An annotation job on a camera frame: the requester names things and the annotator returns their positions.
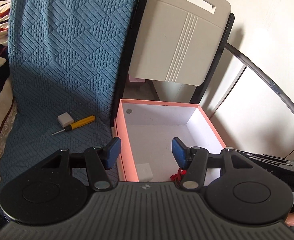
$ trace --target yellow screwdriver handle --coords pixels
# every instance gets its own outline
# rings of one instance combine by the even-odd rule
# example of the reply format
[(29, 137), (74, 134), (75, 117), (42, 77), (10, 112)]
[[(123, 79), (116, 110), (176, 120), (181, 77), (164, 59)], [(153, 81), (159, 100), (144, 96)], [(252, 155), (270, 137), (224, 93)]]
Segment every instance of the yellow screwdriver handle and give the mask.
[(78, 128), (78, 127), (81, 127), (81, 126), (83, 126), (85, 124), (88, 124), (90, 122), (93, 122), (95, 120), (96, 120), (96, 118), (93, 115), (91, 115), (89, 117), (86, 117), (84, 119), (81, 119), (81, 120), (79, 120), (77, 122), (74, 122), (74, 123), (70, 124), (70, 126), (71, 126), (72, 130), (74, 130), (74, 129)]

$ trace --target pink box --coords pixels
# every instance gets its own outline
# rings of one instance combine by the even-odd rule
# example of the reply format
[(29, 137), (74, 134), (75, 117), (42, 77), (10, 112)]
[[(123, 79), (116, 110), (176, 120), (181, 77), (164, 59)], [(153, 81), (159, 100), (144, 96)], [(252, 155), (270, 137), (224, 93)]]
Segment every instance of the pink box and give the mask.
[[(199, 105), (121, 99), (115, 119), (121, 138), (117, 159), (119, 180), (139, 181), (136, 165), (148, 163), (153, 179), (170, 181), (178, 170), (171, 141), (179, 137), (187, 147), (200, 146), (219, 154), (225, 144)], [(219, 177), (219, 169), (206, 173), (205, 184)]]

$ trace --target star logo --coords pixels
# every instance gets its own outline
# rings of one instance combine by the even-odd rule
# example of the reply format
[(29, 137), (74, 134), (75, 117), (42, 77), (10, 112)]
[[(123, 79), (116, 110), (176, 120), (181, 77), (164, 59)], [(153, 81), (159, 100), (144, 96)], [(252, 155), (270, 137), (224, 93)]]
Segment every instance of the star logo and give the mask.
[(145, 184), (144, 186), (142, 186), (142, 188), (147, 190), (147, 189), (151, 188), (151, 186), (149, 186), (148, 184)]

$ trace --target ribbed gray surface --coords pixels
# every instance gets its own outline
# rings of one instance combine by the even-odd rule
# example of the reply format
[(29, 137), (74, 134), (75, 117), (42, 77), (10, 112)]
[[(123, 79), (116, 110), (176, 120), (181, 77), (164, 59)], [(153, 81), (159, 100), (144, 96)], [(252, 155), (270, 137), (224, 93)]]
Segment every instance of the ribbed gray surface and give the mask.
[(180, 191), (172, 182), (147, 185), (120, 182), (110, 192), (95, 193), (79, 214), (59, 224), (11, 222), (0, 231), (0, 240), (294, 239), (282, 223), (263, 228), (228, 223), (211, 213), (196, 193)]

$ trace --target quilted pattern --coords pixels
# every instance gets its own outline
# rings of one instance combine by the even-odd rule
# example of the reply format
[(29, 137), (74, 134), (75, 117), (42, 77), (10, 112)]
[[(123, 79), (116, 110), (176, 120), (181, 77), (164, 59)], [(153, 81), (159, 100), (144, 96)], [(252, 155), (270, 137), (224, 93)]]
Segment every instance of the quilted pattern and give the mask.
[[(18, 114), (0, 160), (0, 190), (57, 149), (82, 152), (111, 139), (111, 103), (134, 2), (12, 0), (9, 62)], [(52, 136), (64, 112), (96, 121)], [(83, 170), (75, 176), (86, 181)], [(115, 167), (109, 176), (118, 180)]]

